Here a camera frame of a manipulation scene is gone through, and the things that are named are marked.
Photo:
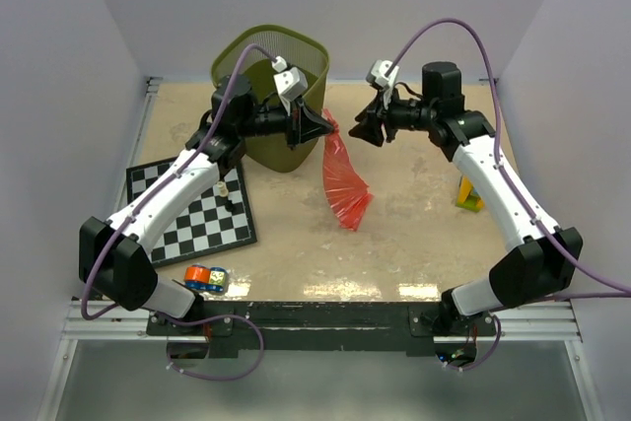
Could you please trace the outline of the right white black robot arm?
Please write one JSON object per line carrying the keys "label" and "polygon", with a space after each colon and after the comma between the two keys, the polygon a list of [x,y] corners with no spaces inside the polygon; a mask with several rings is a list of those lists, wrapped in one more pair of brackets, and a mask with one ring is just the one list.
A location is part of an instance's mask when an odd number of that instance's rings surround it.
{"label": "right white black robot arm", "polygon": [[583,239],[577,229],[561,228],[543,210],[497,147],[498,130],[482,112],[466,109],[457,66],[449,61],[425,64],[417,99],[399,96],[397,74],[397,66],[388,60],[373,64],[367,81],[377,93],[356,116],[350,136],[381,147],[399,130],[427,132],[472,183],[507,251],[486,277],[442,294],[435,332],[460,335],[484,312],[520,307],[565,290]]}

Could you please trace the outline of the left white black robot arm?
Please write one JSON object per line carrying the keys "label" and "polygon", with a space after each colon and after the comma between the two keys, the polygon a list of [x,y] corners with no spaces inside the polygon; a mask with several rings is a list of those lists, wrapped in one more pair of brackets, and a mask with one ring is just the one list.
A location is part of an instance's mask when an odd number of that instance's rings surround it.
{"label": "left white black robot arm", "polygon": [[97,291],[128,311],[161,313],[182,334],[202,327],[201,297],[160,276],[151,262],[159,237],[240,163],[247,138],[278,135],[295,148],[334,130],[307,105],[308,81],[299,68],[275,74],[273,83],[275,105],[259,101],[246,76],[225,77],[175,162],[126,207],[105,220],[91,217],[81,226],[79,276],[86,293]]}

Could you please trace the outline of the red plastic trash bag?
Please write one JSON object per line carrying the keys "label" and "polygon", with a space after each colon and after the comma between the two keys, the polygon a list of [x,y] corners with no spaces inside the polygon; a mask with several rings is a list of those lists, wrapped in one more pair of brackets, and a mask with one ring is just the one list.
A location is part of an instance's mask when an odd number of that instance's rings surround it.
{"label": "red plastic trash bag", "polygon": [[328,109],[323,116],[334,130],[324,138],[322,182],[327,203],[343,229],[356,232],[374,195],[356,173],[342,140],[339,125]]}

